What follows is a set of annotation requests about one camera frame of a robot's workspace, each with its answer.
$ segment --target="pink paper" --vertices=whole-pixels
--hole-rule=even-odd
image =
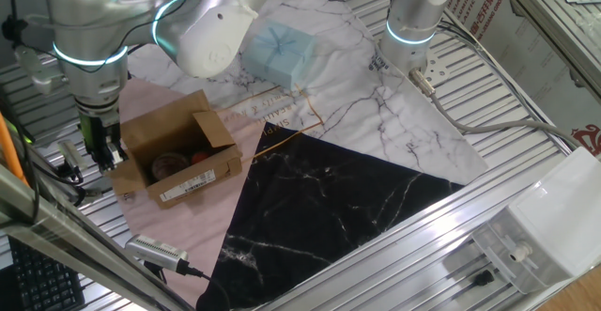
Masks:
[[[162,86],[132,79],[121,91],[119,111],[121,122],[138,117],[184,95]],[[220,117],[227,112],[218,113]],[[248,176],[264,124],[246,117],[225,124],[242,152],[242,173],[227,181],[193,194],[189,200],[169,210],[161,210],[148,198],[146,191],[134,193],[127,200],[117,201],[123,210],[133,235],[142,234],[157,241],[183,249],[196,269],[211,275],[221,251],[225,232],[238,204],[242,186]],[[167,285],[191,305],[207,288],[208,282],[193,276],[164,271]]]

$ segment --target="light blue gift box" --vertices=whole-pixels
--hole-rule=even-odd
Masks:
[[[296,89],[316,45],[315,37],[287,25],[267,21],[242,53],[242,65],[252,75]]]

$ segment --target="barcode label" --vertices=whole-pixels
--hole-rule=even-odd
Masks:
[[[161,200],[166,202],[168,200],[178,198],[181,195],[187,194],[200,187],[203,187],[215,180],[215,172],[211,169],[200,176],[196,176],[186,182],[179,184],[177,187],[161,194]]]

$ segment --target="keyboard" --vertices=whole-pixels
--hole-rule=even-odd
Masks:
[[[70,311],[85,303],[77,272],[11,237],[8,242],[24,311]]]

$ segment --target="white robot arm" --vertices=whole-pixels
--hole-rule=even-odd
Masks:
[[[155,43],[184,72],[210,77],[232,62],[265,1],[48,0],[54,49],[66,77],[39,73],[36,66],[34,83],[45,87],[57,78],[67,80],[86,149],[100,171],[112,170],[126,158],[120,146],[118,96],[127,82],[128,46]],[[401,71],[425,68],[425,51],[445,2],[392,1],[380,48]],[[23,51],[17,49],[18,59],[28,60]]]

